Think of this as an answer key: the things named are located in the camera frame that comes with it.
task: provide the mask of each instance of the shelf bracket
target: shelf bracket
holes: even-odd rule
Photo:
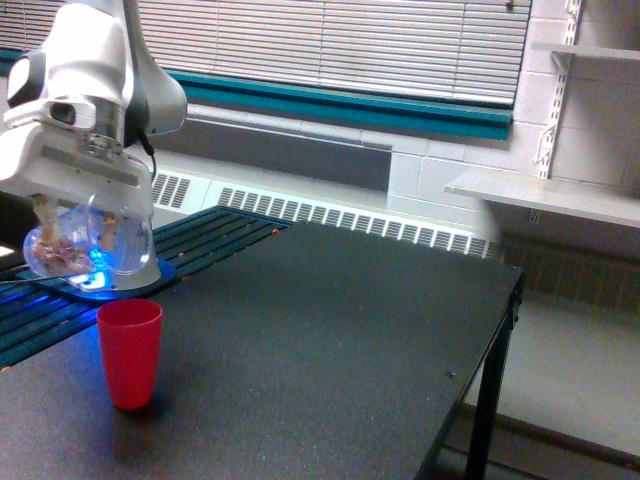
[[[569,68],[571,67],[571,54],[562,52],[551,52],[551,58],[556,64],[560,75],[569,75]]]
[[[580,22],[580,12],[582,11],[582,0],[566,0],[566,10],[569,16],[567,21],[567,32],[565,34],[565,45],[575,45]],[[564,94],[567,88],[567,80],[571,70],[571,55],[552,52],[552,58],[558,67],[558,79],[556,89],[553,94],[553,105],[551,107],[551,118],[547,128],[540,135],[538,141],[538,152],[536,163],[538,164],[538,177],[549,178],[551,175],[551,164],[556,148],[556,138],[560,124],[560,115],[564,104]]]

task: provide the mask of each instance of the clear plastic container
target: clear plastic container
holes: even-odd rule
[[[37,227],[25,238],[25,260],[39,276],[100,271],[131,275],[149,261],[153,242],[149,219],[115,190],[103,190],[86,205],[60,215],[55,227],[45,234],[42,226]]]

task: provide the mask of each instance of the teal window sill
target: teal window sill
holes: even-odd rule
[[[20,52],[0,50],[0,74],[6,74]],[[512,121],[507,109],[393,98],[280,83],[169,71],[189,101],[251,107],[368,128],[506,140]]]

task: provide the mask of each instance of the cable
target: cable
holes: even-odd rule
[[[151,181],[153,182],[156,179],[156,173],[158,172],[155,155],[151,155],[151,163],[153,164],[153,170],[151,170]]]
[[[156,173],[158,172],[158,165],[156,164],[155,157],[156,151],[153,149],[153,145],[151,145],[151,142],[147,138],[147,135],[142,131],[142,129],[138,129],[136,131],[136,136],[138,137],[138,140],[140,140],[145,153],[151,157],[151,163],[153,164],[153,170],[151,171],[151,181],[153,182],[156,179]]]

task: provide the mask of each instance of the table leg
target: table leg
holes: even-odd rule
[[[513,329],[514,312],[511,311],[509,316],[511,318],[507,318],[503,322],[498,337],[484,361],[465,480],[482,480],[487,467],[493,422],[498,409],[502,376],[507,360],[511,330]]]

